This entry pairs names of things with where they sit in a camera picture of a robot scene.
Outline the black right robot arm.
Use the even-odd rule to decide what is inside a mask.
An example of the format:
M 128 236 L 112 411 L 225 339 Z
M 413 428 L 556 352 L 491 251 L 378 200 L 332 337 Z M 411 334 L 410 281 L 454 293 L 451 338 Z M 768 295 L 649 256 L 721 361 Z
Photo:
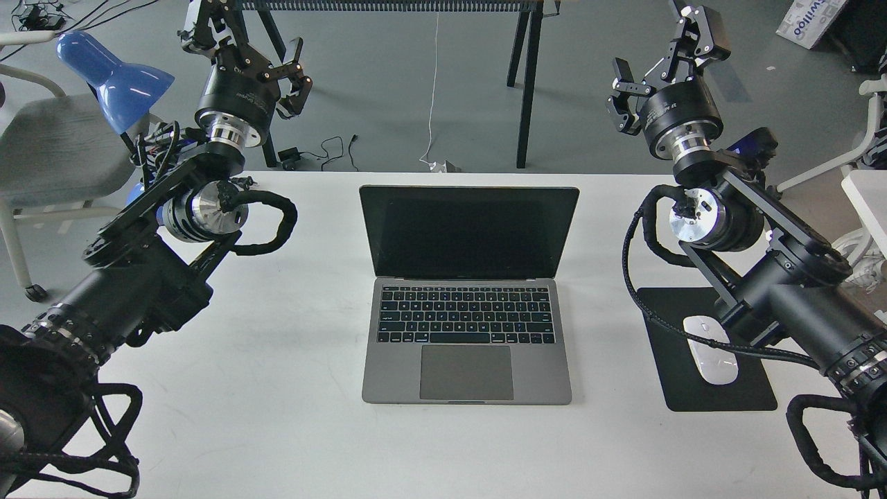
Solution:
M 625 286 L 641 313 L 666 331 L 715 349 L 798 363 L 829 379 L 836 397 L 801 394 L 787 408 L 796 448 L 811 472 L 843 489 L 885 496 L 885 324 L 841 284 L 852 268 L 824 237 L 766 190 L 764 168 L 777 141 L 766 127 L 714 150 L 723 122 L 703 70 L 729 58 L 718 12 L 672 1 L 676 31 L 649 73 L 636 81 L 614 59 L 607 110 L 618 132 L 643 134 L 650 155 L 674 165 L 674 186 L 645 196 L 625 234 Z M 650 309 L 629 274 L 637 228 L 659 259 L 697 269 L 718 293 L 715 322 L 739 344 L 679 329 Z M 849 414 L 859 474 L 823 461 L 802 420 L 805 410 Z

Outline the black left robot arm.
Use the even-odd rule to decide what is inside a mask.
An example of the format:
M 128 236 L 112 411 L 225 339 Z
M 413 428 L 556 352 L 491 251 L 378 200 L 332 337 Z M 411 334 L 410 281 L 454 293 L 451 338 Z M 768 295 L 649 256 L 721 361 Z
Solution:
M 260 8 L 190 2 L 182 46 L 211 62 L 197 127 L 174 122 L 137 139 L 143 193 L 85 250 L 91 274 L 30 324 L 2 326 L 3 497 L 29 480 L 135 496 L 139 461 L 125 441 L 142 393 L 100 382 L 98 370 L 123 345 L 177 331 L 205 309 L 209 275 L 228 254 L 269 254 L 291 236 L 294 202 L 234 182 L 244 149 L 266 143 L 275 114 L 300 114 L 313 85 L 301 39 L 272 38 L 279 65 L 249 43 L 241 12 Z

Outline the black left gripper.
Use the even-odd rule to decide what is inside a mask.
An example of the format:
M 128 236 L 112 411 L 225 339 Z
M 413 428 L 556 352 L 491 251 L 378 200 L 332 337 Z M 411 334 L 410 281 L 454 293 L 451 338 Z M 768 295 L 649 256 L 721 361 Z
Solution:
M 234 1 L 189 1 L 177 34 L 187 53 L 213 55 L 195 112 L 197 124 L 211 143 L 243 150 L 266 143 L 275 109 L 281 118 L 301 114 L 313 79 L 300 63 L 301 37 L 286 44 L 277 67 L 253 48 L 244 46 L 241 51 L 234 32 L 235 13 Z M 290 91 L 281 97 L 278 81 L 283 78 L 290 82 Z

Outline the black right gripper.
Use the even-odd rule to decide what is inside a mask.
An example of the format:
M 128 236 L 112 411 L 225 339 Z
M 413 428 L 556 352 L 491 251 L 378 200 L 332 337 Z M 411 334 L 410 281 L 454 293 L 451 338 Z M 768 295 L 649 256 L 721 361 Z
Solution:
M 669 1 L 677 20 L 665 55 L 666 73 L 701 73 L 715 61 L 725 61 L 732 49 L 722 16 L 705 6 Z M 615 79 L 607 111 L 615 129 L 642 134 L 650 155 L 678 161 L 706 148 L 723 132 L 718 107 L 701 77 L 677 82 L 634 82 L 626 60 L 613 60 Z

